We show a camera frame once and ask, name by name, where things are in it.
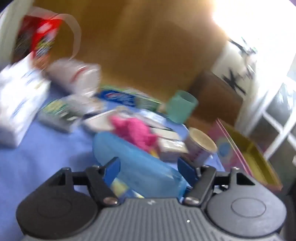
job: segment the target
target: teal cup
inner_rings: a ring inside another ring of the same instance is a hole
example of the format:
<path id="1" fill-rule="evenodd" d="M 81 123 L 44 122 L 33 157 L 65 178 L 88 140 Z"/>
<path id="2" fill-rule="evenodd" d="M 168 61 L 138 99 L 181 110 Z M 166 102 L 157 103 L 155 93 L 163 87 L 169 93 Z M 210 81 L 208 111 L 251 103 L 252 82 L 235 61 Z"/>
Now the teal cup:
<path id="1" fill-rule="evenodd" d="M 166 104 L 167 117 L 178 124 L 183 124 L 198 105 L 198 100 L 186 91 L 178 90 Z"/>

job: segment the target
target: table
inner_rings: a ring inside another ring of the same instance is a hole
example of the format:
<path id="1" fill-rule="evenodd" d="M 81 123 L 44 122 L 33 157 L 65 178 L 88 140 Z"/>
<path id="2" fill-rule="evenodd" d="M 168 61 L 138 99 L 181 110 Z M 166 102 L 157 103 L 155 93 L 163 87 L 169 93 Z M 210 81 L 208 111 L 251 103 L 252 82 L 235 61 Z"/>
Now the table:
<path id="1" fill-rule="evenodd" d="M 52 85 L 46 103 L 65 95 Z M 108 110 L 116 106 L 116 103 L 107 103 Z M 183 125 L 168 121 L 167 126 L 182 138 L 188 134 Z M 97 163 L 92 155 L 92 139 L 93 136 L 82 126 L 72 134 L 65 134 L 35 119 L 18 148 L 0 147 L 0 241 L 22 239 L 15 218 L 16 208 L 50 176 L 62 167 L 70 167 L 76 172 Z"/>

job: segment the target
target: cup lid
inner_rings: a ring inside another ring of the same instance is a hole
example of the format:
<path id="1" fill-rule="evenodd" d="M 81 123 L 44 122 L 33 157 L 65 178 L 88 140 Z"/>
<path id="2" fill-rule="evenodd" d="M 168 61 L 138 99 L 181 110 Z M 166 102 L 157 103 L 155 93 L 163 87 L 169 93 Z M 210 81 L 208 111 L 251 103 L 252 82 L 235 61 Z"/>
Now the cup lid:
<path id="1" fill-rule="evenodd" d="M 196 128 L 189 128 L 189 135 L 191 139 L 200 147 L 209 151 L 211 153 L 217 152 L 218 148 L 215 142 L 205 133 L 196 129 Z"/>

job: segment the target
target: ribbed gray surface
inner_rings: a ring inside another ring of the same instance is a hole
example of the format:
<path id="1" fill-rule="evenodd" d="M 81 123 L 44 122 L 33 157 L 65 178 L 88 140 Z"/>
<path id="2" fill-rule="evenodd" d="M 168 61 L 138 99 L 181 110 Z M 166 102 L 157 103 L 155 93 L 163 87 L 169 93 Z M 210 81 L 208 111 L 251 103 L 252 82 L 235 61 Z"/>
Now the ribbed gray surface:
<path id="1" fill-rule="evenodd" d="M 96 222 L 65 241 L 234 241 L 211 226 L 198 208 L 177 199 L 127 199 L 123 205 L 104 209 Z M 280 241 L 277 235 L 260 239 Z M 23 241 L 40 241 L 25 237 Z"/>

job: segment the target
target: pink object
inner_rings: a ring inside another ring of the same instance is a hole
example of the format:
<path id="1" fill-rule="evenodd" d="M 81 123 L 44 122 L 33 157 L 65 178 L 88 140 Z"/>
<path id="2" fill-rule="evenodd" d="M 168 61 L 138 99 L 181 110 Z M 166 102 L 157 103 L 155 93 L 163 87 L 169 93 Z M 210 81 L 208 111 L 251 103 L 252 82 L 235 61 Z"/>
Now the pink object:
<path id="1" fill-rule="evenodd" d="M 150 128 L 137 118 L 122 119 L 111 116 L 110 121 L 115 127 L 114 133 L 140 149 L 149 152 L 155 145 L 158 136 L 150 132 Z"/>

